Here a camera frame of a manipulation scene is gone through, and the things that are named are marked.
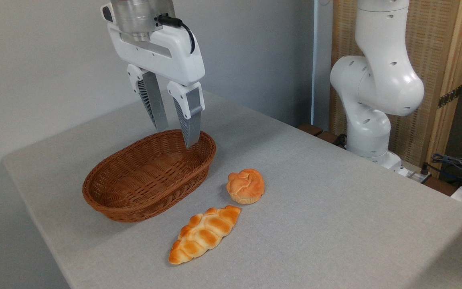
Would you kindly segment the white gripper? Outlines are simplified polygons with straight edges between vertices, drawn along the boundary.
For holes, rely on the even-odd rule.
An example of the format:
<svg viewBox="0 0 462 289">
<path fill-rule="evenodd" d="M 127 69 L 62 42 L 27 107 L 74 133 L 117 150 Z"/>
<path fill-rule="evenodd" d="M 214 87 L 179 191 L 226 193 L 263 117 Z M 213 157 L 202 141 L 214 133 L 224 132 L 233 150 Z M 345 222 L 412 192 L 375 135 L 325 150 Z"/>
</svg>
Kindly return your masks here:
<svg viewBox="0 0 462 289">
<path fill-rule="evenodd" d="M 162 24 L 175 17 L 172 2 L 109 2 L 101 14 L 114 49 L 127 66 L 130 83 L 158 132 L 168 128 L 156 74 L 172 80 L 167 85 L 174 99 L 185 146 L 198 142 L 205 110 L 200 82 L 205 68 L 198 43 L 183 27 Z"/>
</svg>

